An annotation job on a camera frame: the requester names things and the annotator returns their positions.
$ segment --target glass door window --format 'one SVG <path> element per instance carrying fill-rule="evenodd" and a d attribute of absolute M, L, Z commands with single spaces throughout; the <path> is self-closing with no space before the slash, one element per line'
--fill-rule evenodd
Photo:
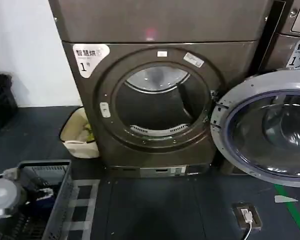
<path fill-rule="evenodd" d="M 233 153 L 265 172 L 300 178 L 300 95 L 279 92 L 238 108 L 227 128 Z"/>

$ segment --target gray object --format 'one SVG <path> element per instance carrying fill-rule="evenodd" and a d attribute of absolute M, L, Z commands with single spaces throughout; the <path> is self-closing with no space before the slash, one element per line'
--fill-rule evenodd
<path fill-rule="evenodd" d="M 26 199 L 27 194 L 20 184 L 0 178 L 0 219 L 11 217 Z"/>
<path fill-rule="evenodd" d="M 51 0 L 107 165 L 208 168 L 211 92 L 246 76 L 271 3 Z"/>
<path fill-rule="evenodd" d="M 32 214 L 32 211 L 19 209 L 11 217 L 0 219 L 0 240 L 59 239 L 62 235 L 63 223 L 74 188 L 71 177 L 71 162 L 69 160 L 23 161 L 19 164 L 18 170 L 18 182 L 24 189 L 58 187 L 56 200 L 48 218 L 42 216 L 43 212 Z M 10 198 L 1 201 L 0 208 L 15 206 L 16 200 L 18 200 L 16 197 L 18 190 L 11 182 L 0 181 L 0 190 L 3 188 L 7 190 L 9 197 L 12 199 L 14 197 L 15 201 L 11 201 Z"/>
<path fill-rule="evenodd" d="M 218 101 L 210 123 L 217 148 L 237 168 L 300 187 L 300 70 L 248 78 Z"/>

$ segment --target floor mat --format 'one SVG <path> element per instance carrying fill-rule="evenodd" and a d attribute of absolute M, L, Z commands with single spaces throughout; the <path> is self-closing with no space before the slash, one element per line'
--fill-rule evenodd
<path fill-rule="evenodd" d="M 74 188 L 63 223 L 61 240 L 91 239 L 99 183 L 98 179 L 73 181 Z"/>
<path fill-rule="evenodd" d="M 120 178 L 112 188 L 106 239 L 204 240 L 196 202 L 186 177 Z"/>

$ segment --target white cable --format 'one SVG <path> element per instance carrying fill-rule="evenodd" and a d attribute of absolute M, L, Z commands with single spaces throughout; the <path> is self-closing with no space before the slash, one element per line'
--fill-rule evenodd
<path fill-rule="evenodd" d="M 247 240 L 252 231 L 252 222 L 254 221 L 254 218 L 252 216 L 252 212 L 246 208 L 241 209 L 241 212 L 243 214 L 244 221 L 247 224 L 249 224 L 249 231 L 246 233 L 245 237 L 243 238 L 243 240 Z"/>
<path fill-rule="evenodd" d="M 250 233 L 251 233 L 251 230 L 252 230 L 252 222 L 249 222 L 249 231 L 247 232 L 247 234 L 245 235 L 244 239 L 243 240 L 247 240 Z"/>

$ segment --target washing machine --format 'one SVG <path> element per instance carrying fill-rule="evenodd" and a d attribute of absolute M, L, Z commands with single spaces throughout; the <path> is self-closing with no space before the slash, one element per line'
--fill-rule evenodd
<path fill-rule="evenodd" d="M 300 0 L 275 0 L 250 74 L 300 67 Z"/>
<path fill-rule="evenodd" d="M 107 166 L 141 177 L 207 169 L 213 106 L 247 75 L 272 0 L 51 0 Z"/>
<path fill-rule="evenodd" d="M 266 25 L 264 27 L 257 50 L 255 52 L 254 58 L 250 66 L 249 75 L 255 77 L 258 76 L 256 79 L 264 79 L 264 81 L 268 81 L 268 83 L 264 82 L 264 84 L 266 85 L 273 84 L 274 79 L 282 78 L 283 79 L 282 84 L 290 84 L 290 87 L 292 88 L 290 88 L 289 91 L 294 91 L 295 89 L 293 88 L 293 84 L 300 85 L 300 82 L 299 83 L 295 82 L 295 79 L 298 78 L 300 72 L 296 72 L 296 73 L 293 73 L 291 71 L 289 71 L 288 73 L 286 71 L 281 72 L 280 70 L 284 68 L 300 70 L 300 0 L 275 0 L 273 2 L 273 5 L 267 17 Z M 276 72 L 276 73 L 270 75 L 267 74 L 263 75 L 264 73 L 269 73 L 269 72 Z M 286 77 L 284 76 L 285 74 L 287 74 L 287 76 L 289 76 L 291 79 L 290 80 L 286 79 Z M 247 82 L 249 82 L 250 87 L 253 86 L 251 88 L 253 88 L 255 93 L 257 93 L 256 96 L 258 98 L 262 98 L 262 96 L 259 96 L 259 94 L 266 95 L 267 91 L 260 90 L 260 89 L 255 90 L 255 86 L 257 84 L 253 83 L 253 79 L 254 78 L 251 77 L 249 78 L 249 80 L 247 80 Z M 241 88 L 243 91 L 243 89 L 246 89 L 246 86 L 249 86 L 249 84 L 243 83 L 241 86 L 244 87 L 241 88 L 241 86 L 238 86 L 238 88 L 239 89 Z M 288 90 L 289 87 L 285 86 L 283 87 L 283 89 Z M 268 105 L 264 105 L 262 108 L 263 110 L 261 110 L 262 103 L 266 104 L 267 102 L 267 100 L 265 99 L 256 101 L 255 103 L 253 104 L 251 103 L 250 105 L 245 107 L 247 109 L 254 109 L 254 111 L 256 111 L 256 114 L 257 112 L 259 112 L 260 118 L 257 118 L 257 115 L 255 117 L 260 121 L 259 122 L 255 121 L 253 124 L 255 124 L 254 130 L 260 132 L 258 137 L 257 137 L 257 132 L 247 133 L 246 137 L 248 137 L 248 135 L 251 134 L 250 137 L 253 138 L 253 140 L 255 141 L 255 147 L 252 149 L 251 145 L 245 146 L 245 153 L 246 153 L 245 155 L 248 156 L 243 157 L 242 155 L 242 159 L 245 159 L 244 161 L 248 162 L 249 161 L 248 159 L 255 158 L 254 163 L 257 164 L 258 158 L 262 158 L 262 163 L 259 162 L 258 165 L 261 169 L 266 170 L 268 173 L 266 178 L 262 177 L 263 179 L 271 179 L 271 175 L 269 173 L 275 173 L 274 179 L 276 180 L 273 180 L 272 182 L 286 184 L 289 186 L 296 186 L 298 184 L 292 183 L 293 182 L 292 179 L 300 178 L 300 160 L 299 160 L 300 142 L 298 142 L 297 140 L 298 138 L 300 138 L 300 109 L 296 109 L 296 107 L 300 108 L 299 106 L 300 95 L 296 94 L 296 96 L 293 96 L 293 94 L 292 95 L 288 94 L 286 95 L 286 97 L 283 96 L 284 94 L 282 95 L 281 93 L 280 94 L 278 93 L 276 97 L 272 96 L 273 98 L 277 98 L 277 100 L 273 100 L 273 101 L 271 100 L 270 97 L 268 99 L 269 100 Z M 277 109 L 277 111 L 267 110 L 271 108 Z M 264 111 L 263 120 L 261 120 L 262 111 Z M 295 136 L 293 135 L 288 136 L 285 133 L 287 130 L 287 118 L 288 118 L 288 116 L 285 116 L 285 114 L 290 115 L 290 119 L 288 120 L 289 124 L 291 124 L 291 126 L 289 126 L 289 131 L 291 131 L 291 133 L 293 132 Z M 273 118 L 271 120 L 272 121 L 271 124 L 265 123 L 266 122 L 265 119 L 268 118 L 269 121 L 270 119 Z M 245 126 L 244 128 L 245 131 L 248 131 L 249 127 Z M 246 142 L 247 145 L 251 144 L 251 142 L 249 143 L 250 140 L 246 140 L 246 141 L 247 141 Z M 297 146 L 299 147 L 295 147 L 292 150 L 292 148 L 289 147 L 289 144 L 293 144 L 292 142 L 297 144 Z M 220 146 L 219 149 L 221 152 L 225 151 L 225 148 L 223 146 Z M 220 170 L 222 173 L 235 174 L 235 175 L 244 174 L 245 172 L 249 173 L 247 168 L 243 168 L 245 171 L 241 171 L 242 167 L 241 169 L 235 167 L 238 166 L 238 164 L 234 164 L 234 165 L 232 164 L 234 161 L 231 159 L 231 157 L 229 157 L 229 154 L 223 154 L 223 155 L 227 156 L 226 159 L 228 159 L 230 162 L 220 158 L 221 159 Z M 282 162 L 277 165 L 276 161 L 279 161 L 278 160 L 279 155 L 282 155 L 280 157 L 281 159 L 280 161 Z M 260 174 L 260 172 L 256 173 L 253 169 L 251 170 L 251 173 L 257 176 Z M 280 181 L 279 179 L 281 180 L 284 179 L 281 177 L 288 177 L 288 179 L 290 180 Z"/>

